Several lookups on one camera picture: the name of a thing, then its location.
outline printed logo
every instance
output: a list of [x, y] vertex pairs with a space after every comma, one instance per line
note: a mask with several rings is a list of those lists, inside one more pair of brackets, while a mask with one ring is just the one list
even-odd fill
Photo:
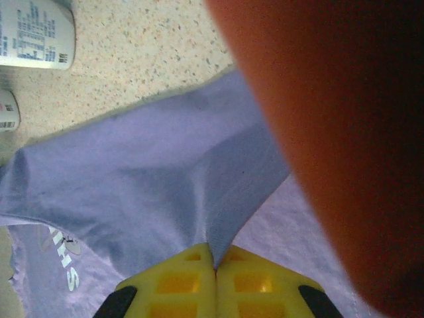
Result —
[[68, 267], [71, 262], [71, 256], [66, 254], [66, 251], [74, 254], [81, 254], [81, 244], [70, 235], [63, 235], [61, 231], [55, 229], [54, 227], [48, 227], [50, 234], [47, 238], [42, 238], [43, 233], [45, 233], [46, 227], [40, 225], [37, 228], [37, 241], [38, 245], [42, 252], [46, 252], [47, 249], [54, 244], [54, 246], [59, 246], [57, 248], [58, 256], [61, 257], [62, 267], [66, 269], [66, 277], [68, 279], [68, 288], [72, 292], [74, 289], [78, 288], [80, 285], [80, 277], [78, 276], [77, 271], [74, 267]]

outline bottle label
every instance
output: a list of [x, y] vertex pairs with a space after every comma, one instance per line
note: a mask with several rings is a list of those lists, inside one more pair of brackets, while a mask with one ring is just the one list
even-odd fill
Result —
[[69, 68], [74, 41], [72, 15], [59, 5], [47, 0], [0, 0], [0, 64]]

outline white bottle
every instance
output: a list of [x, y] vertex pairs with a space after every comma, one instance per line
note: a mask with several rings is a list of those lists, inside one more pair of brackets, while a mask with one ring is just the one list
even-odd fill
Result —
[[20, 121], [18, 104], [12, 93], [0, 89], [0, 133], [16, 130]]
[[69, 10], [51, 0], [0, 0], [0, 65], [66, 70], [74, 55]]

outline yellow plastic object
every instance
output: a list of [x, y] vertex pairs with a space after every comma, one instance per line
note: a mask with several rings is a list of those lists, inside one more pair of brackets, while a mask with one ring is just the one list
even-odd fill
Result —
[[215, 271], [207, 244], [195, 245], [121, 282], [137, 293], [125, 318], [215, 318]]
[[300, 285], [323, 292], [313, 280], [232, 246], [217, 271], [217, 317], [315, 318]]
[[215, 275], [205, 243], [121, 282], [116, 290], [137, 288], [124, 318], [314, 318], [299, 292], [302, 285], [323, 292], [313, 280], [236, 246]]

